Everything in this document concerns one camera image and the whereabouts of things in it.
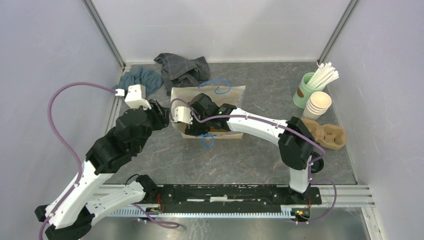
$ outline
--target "paper cup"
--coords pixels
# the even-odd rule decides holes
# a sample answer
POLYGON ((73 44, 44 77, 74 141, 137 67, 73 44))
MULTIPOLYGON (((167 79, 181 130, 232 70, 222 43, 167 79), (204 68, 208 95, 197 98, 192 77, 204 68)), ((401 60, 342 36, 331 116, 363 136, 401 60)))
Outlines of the paper cup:
POLYGON ((321 115, 323 115, 327 110, 317 112, 313 109, 310 109, 309 106, 306 106, 303 110, 303 119, 317 120, 321 115))
POLYGON ((311 94, 308 102, 316 109, 327 110, 332 104, 332 99, 327 93, 323 91, 317 91, 311 94))
POLYGON ((312 89, 306 86, 306 84, 309 82, 309 80, 311 80, 313 75, 313 72, 306 73, 303 76, 302 81, 300 81, 300 85, 297 88, 297 91, 294 93, 293 102, 301 109, 304 109, 306 107, 306 103, 313 93, 322 91, 324 89, 324 86, 318 89, 312 89))
POLYGON ((319 108, 319 107, 313 106, 313 105, 311 105, 310 101, 308 101, 306 103, 306 107, 309 108, 309 110, 311 110, 313 112, 317 112, 317 113, 323 113, 323 112, 327 111, 327 109, 328 109, 328 108, 319 108))
POLYGON ((303 111, 302 118, 317 120, 323 115, 332 104, 331 97, 322 91, 317 91, 311 94, 303 111))

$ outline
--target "stacked paper cups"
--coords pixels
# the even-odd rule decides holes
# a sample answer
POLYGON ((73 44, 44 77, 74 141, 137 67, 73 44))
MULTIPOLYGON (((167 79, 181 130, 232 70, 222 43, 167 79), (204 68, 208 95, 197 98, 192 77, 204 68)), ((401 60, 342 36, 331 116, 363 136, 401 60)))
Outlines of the stacked paper cups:
POLYGON ((312 93, 308 101, 306 102, 306 107, 303 111, 302 118, 316 120, 322 114, 324 114, 327 109, 331 106, 332 99, 331 97, 323 92, 317 91, 312 93))

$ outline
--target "gray marble surface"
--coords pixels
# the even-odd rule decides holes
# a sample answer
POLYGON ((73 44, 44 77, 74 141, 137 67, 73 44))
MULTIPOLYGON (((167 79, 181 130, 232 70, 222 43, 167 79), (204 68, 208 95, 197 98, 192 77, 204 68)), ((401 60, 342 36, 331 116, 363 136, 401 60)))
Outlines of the gray marble surface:
MULTIPOLYGON (((293 94, 303 75, 317 69, 314 62, 211 63, 209 66, 211 79, 227 79, 232 86, 246 85, 243 110, 284 120, 302 116, 303 109, 293 103, 293 94)), ((160 64, 143 67, 161 71, 160 64)), ((164 86, 149 99, 158 100, 164 107, 170 105, 164 86)), ((127 109, 123 103, 120 114, 127 109)), ((333 108, 317 122, 337 124, 333 108)), ((324 169, 314 174, 316 180, 355 183, 345 147, 326 150, 324 161, 324 169)), ((157 184, 288 184, 290 180, 278 147, 266 140, 244 134, 242 139, 216 139, 208 149, 200 139, 183 139, 172 126, 153 132, 143 152, 106 183, 124 184, 136 173, 148 174, 157 184)))

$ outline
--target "white straw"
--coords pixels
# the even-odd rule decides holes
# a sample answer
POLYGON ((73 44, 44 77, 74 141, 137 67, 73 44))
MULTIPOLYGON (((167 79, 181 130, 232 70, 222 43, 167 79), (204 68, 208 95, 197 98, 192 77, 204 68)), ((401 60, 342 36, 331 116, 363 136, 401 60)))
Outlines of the white straw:
POLYGON ((311 79, 307 86, 314 88, 313 86, 316 85, 317 81, 319 81, 323 76, 326 75, 327 71, 329 68, 331 68, 331 62, 326 63, 325 66, 321 69, 321 71, 319 71, 319 73, 315 76, 315 78, 311 79))
POLYGON ((339 72, 335 70, 336 68, 332 67, 331 62, 326 64, 321 63, 306 86, 311 89, 320 89, 325 87, 327 84, 339 78, 339 72))

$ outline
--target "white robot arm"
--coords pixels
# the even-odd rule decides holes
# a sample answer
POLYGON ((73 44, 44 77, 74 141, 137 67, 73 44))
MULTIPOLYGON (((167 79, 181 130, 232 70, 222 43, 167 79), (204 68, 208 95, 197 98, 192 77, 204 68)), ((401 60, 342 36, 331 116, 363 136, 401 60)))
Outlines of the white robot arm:
MULTIPOLYGON (((160 106, 154 100, 146 101, 139 94, 140 91, 135 90, 132 94, 128 92, 125 101, 131 109, 118 117, 116 126, 104 137, 99 138, 88 151, 79 182, 74 184, 77 175, 53 203, 41 205, 35 210, 39 221, 43 222, 49 217, 50 227, 45 231, 49 240, 77 240, 112 212, 132 203, 152 202, 156 197, 158 187, 149 176, 140 175, 122 189, 102 198, 90 200, 106 180, 143 150, 152 131, 166 128, 169 124, 169 108, 160 106), (74 190, 55 213, 52 213, 56 204, 72 186, 74 190)), ((308 166, 313 147, 280 127, 290 128, 314 141, 300 119, 295 117, 290 121, 270 119, 248 113, 229 104, 218 107, 202 93, 196 96, 189 106, 190 108, 179 106, 173 109, 173 112, 178 110, 178 116, 172 114, 174 122, 187 124, 186 134, 197 136, 207 133, 210 127, 214 127, 265 139, 279 147, 282 161, 289 166, 290 189, 295 194, 301 195, 308 191, 310 187, 308 166), (197 121, 191 116, 192 110, 201 120, 211 116, 222 117, 197 121)))

